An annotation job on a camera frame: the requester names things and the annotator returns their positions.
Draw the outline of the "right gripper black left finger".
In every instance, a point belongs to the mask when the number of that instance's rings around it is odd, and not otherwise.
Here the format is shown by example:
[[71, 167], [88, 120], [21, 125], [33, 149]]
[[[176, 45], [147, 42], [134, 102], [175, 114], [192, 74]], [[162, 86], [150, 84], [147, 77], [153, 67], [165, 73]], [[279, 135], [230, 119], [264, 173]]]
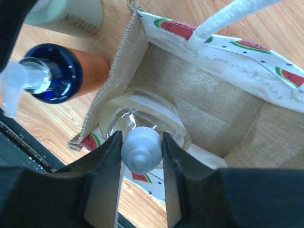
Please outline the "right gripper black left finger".
[[55, 173], [0, 169], [3, 228], [115, 228], [122, 133]]

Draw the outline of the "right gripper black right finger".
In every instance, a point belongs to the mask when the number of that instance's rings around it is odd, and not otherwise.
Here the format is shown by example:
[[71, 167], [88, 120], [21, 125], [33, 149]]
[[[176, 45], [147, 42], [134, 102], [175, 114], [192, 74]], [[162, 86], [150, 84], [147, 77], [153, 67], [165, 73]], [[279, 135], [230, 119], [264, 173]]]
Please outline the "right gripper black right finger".
[[213, 170], [164, 133], [163, 171], [170, 228], [301, 228], [304, 172]]

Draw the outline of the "white cap clear bottle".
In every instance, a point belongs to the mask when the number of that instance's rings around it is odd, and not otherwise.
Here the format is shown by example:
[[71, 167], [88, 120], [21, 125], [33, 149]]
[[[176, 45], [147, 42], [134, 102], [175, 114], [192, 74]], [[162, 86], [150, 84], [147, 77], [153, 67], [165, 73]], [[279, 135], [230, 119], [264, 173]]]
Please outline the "white cap clear bottle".
[[121, 158], [135, 174], [162, 168], [164, 133], [170, 133], [185, 151], [191, 144], [176, 107], [165, 98], [139, 88], [129, 88], [125, 94], [105, 102], [99, 127], [105, 140], [116, 131], [122, 132]]

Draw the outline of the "large cream lid bottle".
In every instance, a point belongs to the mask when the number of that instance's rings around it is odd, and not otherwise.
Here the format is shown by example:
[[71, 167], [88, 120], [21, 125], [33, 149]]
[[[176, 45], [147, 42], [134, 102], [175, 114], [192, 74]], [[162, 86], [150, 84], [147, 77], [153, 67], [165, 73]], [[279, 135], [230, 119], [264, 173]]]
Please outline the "large cream lid bottle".
[[100, 0], [39, 0], [24, 23], [74, 37], [94, 35], [103, 21]]

